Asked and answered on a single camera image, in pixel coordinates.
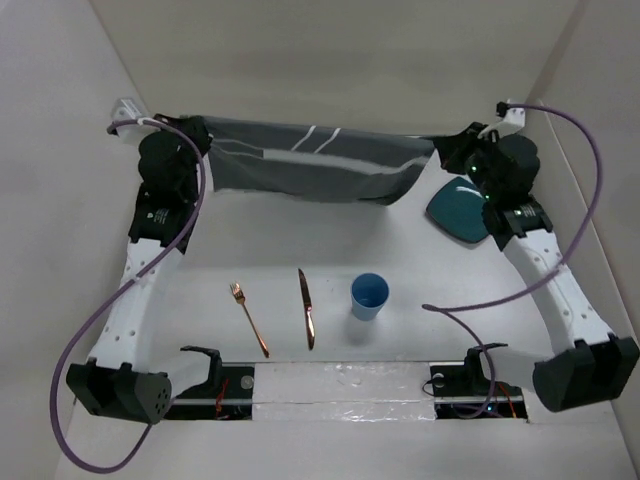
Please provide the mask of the teal square plate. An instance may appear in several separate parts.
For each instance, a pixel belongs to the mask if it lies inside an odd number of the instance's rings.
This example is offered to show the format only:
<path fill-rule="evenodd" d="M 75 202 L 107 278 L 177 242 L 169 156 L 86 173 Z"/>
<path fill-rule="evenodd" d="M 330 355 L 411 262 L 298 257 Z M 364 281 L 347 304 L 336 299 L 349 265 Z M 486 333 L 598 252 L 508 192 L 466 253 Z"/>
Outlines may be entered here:
<path fill-rule="evenodd" d="M 429 201 L 425 214 L 441 231 L 462 243 L 484 241 L 489 233 L 482 218 L 485 198 L 464 177 L 446 183 Z"/>

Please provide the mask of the grey striped placemat cloth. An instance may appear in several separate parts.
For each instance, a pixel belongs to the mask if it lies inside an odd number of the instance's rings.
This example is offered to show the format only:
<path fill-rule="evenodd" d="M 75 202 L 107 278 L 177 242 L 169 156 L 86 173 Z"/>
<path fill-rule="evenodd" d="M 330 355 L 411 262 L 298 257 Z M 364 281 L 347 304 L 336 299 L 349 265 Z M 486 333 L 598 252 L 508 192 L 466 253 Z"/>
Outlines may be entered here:
<path fill-rule="evenodd" d="M 388 206 L 436 154 L 429 137 L 206 117 L 214 188 Z"/>

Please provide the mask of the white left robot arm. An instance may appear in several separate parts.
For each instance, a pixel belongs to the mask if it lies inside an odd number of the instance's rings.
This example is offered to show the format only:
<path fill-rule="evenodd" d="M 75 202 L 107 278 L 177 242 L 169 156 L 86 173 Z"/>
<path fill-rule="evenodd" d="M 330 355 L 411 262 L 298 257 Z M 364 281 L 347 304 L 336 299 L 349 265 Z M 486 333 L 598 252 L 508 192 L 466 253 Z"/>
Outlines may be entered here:
<path fill-rule="evenodd" d="M 183 347 L 164 368 L 151 365 L 153 332 L 170 277 L 184 258 L 206 190 L 205 156 L 211 137 L 203 117 L 156 115 L 140 142 L 141 184 L 128 231 L 122 294 L 109 307 L 100 337 L 83 364 L 73 363 L 66 384 L 92 415 L 142 424 L 158 423 L 170 407 L 178 372 L 201 396 L 222 387 L 211 355 L 192 361 L 201 348 Z"/>

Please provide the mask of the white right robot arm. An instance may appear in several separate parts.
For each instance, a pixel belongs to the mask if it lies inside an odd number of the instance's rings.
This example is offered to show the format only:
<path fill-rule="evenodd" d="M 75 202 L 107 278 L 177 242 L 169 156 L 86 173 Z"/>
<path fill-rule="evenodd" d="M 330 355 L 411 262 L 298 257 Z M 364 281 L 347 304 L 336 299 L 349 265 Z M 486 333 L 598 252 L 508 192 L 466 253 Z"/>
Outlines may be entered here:
<path fill-rule="evenodd" d="M 473 123 L 433 140 L 443 170 L 465 175 L 485 203 L 482 219 L 498 249 L 518 271 L 545 323 L 552 356 L 503 343 L 470 349 L 462 381 L 473 393 L 497 382 L 534 392 L 551 412 L 617 399 L 639 360 L 631 337 L 618 337 L 591 306 L 566 264 L 553 224 L 531 193 L 540 168 L 536 145 Z"/>

